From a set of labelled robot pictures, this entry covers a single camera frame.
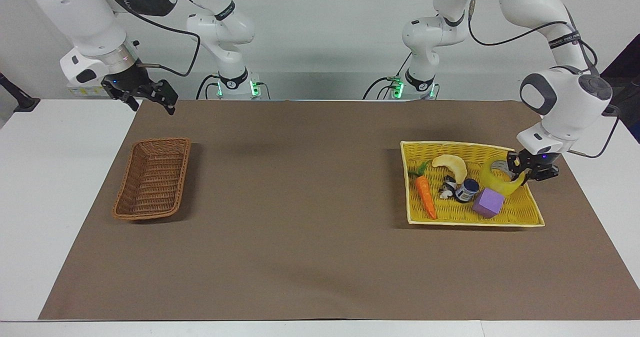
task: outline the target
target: toy carrot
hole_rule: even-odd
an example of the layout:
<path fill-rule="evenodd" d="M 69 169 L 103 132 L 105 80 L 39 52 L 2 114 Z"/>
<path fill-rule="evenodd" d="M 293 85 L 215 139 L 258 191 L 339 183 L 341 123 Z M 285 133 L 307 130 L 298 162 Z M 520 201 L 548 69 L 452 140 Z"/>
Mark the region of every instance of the toy carrot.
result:
<path fill-rule="evenodd" d="M 418 189 L 418 195 L 420 196 L 424 210 L 430 219 L 435 220 L 438 218 L 436 216 L 436 207 L 434 205 L 434 198 L 432 197 L 432 189 L 429 186 L 429 180 L 425 175 L 427 164 L 428 162 L 421 164 L 418 172 L 413 173 L 413 175 L 418 176 L 418 178 L 415 179 L 415 187 Z"/>

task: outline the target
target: basket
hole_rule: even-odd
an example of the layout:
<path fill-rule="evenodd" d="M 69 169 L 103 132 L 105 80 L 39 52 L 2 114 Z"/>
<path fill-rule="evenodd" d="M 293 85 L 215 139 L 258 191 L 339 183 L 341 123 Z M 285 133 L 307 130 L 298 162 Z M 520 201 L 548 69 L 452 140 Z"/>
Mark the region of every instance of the basket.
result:
<path fill-rule="evenodd" d="M 437 219 L 430 219 L 420 200 L 415 177 L 409 171 L 416 171 L 423 162 L 431 161 L 441 155 L 455 155 L 466 162 L 467 178 L 480 183 L 480 191 L 484 189 L 480 182 L 480 170 L 485 162 L 493 157 L 505 157 L 509 148 L 477 143 L 450 141 L 403 141 L 400 143 L 404 164 L 404 187 L 406 189 L 406 216 L 411 225 L 448 225 L 448 226 L 480 226 L 480 227 L 519 227 L 531 228 L 545 225 L 538 205 L 531 195 L 529 186 L 525 184 L 507 196 L 500 213 L 493 218 L 485 218 L 472 210 L 473 202 L 460 203 L 454 198 L 438 198 L 438 190 L 450 171 L 444 167 L 428 167 L 425 171 L 429 180 L 431 195 L 436 208 Z"/>
<path fill-rule="evenodd" d="M 185 186 L 191 141 L 156 138 L 131 148 L 112 214 L 116 219 L 159 219 L 175 214 Z"/>

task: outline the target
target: white table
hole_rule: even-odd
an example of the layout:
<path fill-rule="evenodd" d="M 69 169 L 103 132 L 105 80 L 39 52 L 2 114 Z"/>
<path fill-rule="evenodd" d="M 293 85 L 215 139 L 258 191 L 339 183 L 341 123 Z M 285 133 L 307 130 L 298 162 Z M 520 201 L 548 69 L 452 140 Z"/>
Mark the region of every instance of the white table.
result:
<path fill-rule="evenodd" d="M 640 321 L 36 321 L 134 116 L 111 100 L 42 100 L 0 129 L 0 336 L 640 336 Z M 597 152 L 612 123 L 575 148 Z M 621 124 L 601 158 L 565 159 L 640 285 L 640 145 Z"/>

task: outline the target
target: toy fruit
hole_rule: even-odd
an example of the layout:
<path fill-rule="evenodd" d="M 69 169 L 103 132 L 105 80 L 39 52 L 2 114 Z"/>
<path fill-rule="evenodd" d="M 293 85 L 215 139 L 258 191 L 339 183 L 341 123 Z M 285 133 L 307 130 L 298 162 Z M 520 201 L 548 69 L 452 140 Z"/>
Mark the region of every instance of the toy fruit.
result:
<path fill-rule="evenodd" d="M 453 172 L 455 183 L 458 185 L 461 185 L 467 178 L 467 164 L 464 159 L 457 155 L 443 154 L 440 157 L 435 157 L 431 161 L 431 166 L 434 168 L 448 168 Z"/>

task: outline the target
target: yellow basket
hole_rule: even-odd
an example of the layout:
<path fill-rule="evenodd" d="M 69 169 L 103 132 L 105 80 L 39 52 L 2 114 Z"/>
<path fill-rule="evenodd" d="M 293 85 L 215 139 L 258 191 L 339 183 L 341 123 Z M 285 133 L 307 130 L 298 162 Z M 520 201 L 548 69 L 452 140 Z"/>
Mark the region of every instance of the yellow basket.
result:
<path fill-rule="evenodd" d="M 428 167 L 425 174 L 429 180 L 431 195 L 434 199 L 437 219 L 430 219 L 420 200 L 415 177 L 409 171 L 416 171 L 423 162 L 431 161 L 441 155 L 455 155 L 466 162 L 468 177 L 480 182 L 480 170 L 485 161 L 493 157 L 505 157 L 509 148 L 477 143 L 450 141 L 419 141 L 400 143 L 402 163 L 404 164 L 404 187 L 406 189 L 406 218 L 411 225 L 448 225 L 448 226 L 480 226 L 480 227 L 543 227 L 536 201 L 531 195 L 528 185 L 519 187 L 504 200 L 500 213 L 493 218 L 485 218 L 473 211 L 473 202 L 459 203 L 454 198 L 438 198 L 438 190 L 450 171 L 445 167 Z M 484 186 L 480 182 L 480 191 Z"/>

